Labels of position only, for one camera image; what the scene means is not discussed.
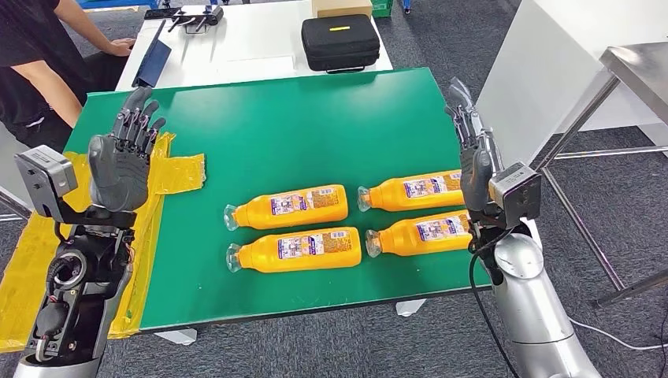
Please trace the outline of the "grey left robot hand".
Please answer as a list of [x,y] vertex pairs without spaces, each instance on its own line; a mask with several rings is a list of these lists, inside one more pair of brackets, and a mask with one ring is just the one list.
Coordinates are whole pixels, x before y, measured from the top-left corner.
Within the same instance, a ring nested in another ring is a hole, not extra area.
[[150,159],[166,119],[152,116],[159,102],[151,87],[137,87],[124,101],[111,131],[94,135],[88,146],[92,203],[111,212],[133,212],[148,197]]

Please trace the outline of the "person's left hand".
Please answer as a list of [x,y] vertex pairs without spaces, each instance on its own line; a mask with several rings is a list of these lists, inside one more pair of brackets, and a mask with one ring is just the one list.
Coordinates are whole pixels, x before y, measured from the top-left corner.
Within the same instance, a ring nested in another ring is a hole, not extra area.
[[115,39],[109,41],[106,45],[105,52],[116,57],[127,57],[132,52],[134,45],[135,39],[132,38]]

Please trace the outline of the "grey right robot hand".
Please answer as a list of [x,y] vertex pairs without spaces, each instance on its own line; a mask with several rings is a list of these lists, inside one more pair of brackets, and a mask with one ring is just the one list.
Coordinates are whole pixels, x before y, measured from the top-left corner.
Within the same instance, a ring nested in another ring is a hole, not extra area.
[[469,88],[455,76],[447,88],[445,111],[459,141],[460,188],[465,206],[482,211],[490,202],[489,181],[499,170],[492,130],[484,126]]

